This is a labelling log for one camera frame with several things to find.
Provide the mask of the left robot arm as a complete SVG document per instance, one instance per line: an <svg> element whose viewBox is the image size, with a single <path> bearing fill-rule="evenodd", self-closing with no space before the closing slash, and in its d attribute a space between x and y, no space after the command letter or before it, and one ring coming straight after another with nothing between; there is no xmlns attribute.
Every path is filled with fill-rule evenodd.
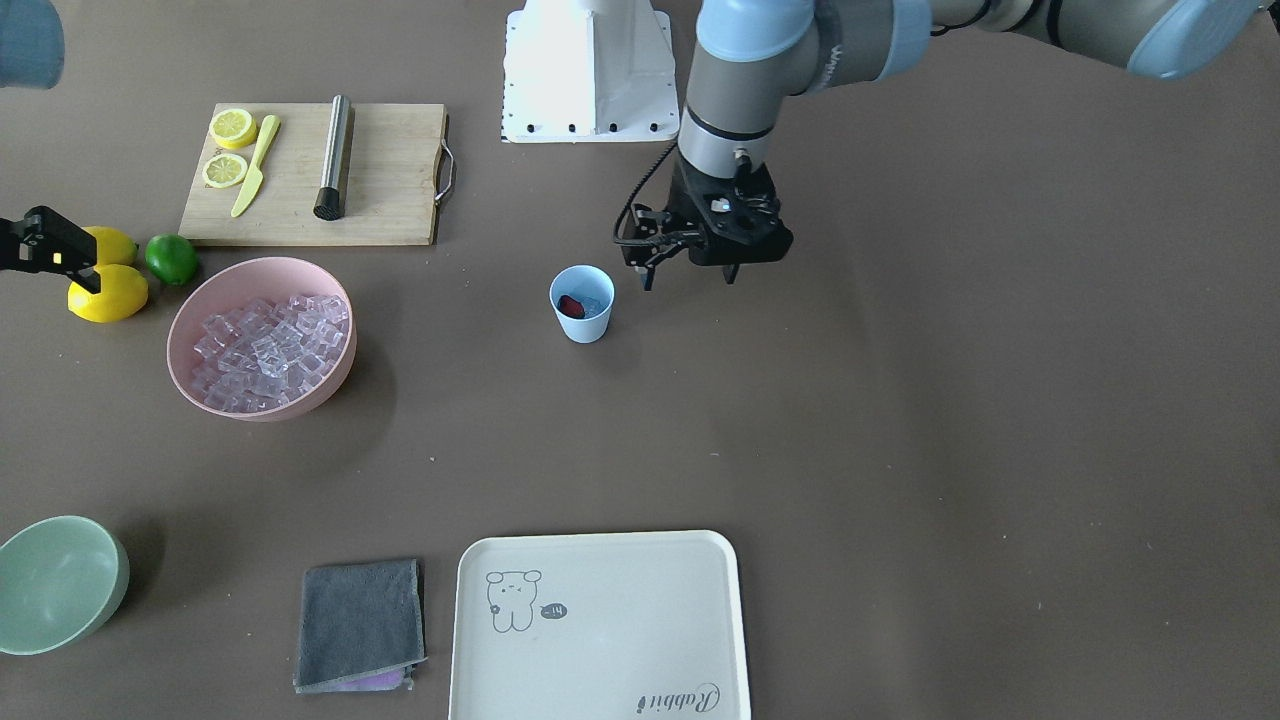
<svg viewBox="0 0 1280 720"><path fill-rule="evenodd" d="M705 1L666 205L630 201L614 224L625 263L649 290L687 254L733 283L794 243L765 164L785 99L878 82L911 69L931 40L978 28L1020 35L1155 79L1222 54L1261 1Z"/></svg>

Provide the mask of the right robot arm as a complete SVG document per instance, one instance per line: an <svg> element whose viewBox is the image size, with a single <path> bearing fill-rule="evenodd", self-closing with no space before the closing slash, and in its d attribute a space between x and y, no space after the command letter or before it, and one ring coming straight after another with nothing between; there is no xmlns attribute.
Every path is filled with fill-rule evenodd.
<svg viewBox="0 0 1280 720"><path fill-rule="evenodd" d="M64 63L63 23L51 1L1 1L3 88L52 88Z"/></svg>

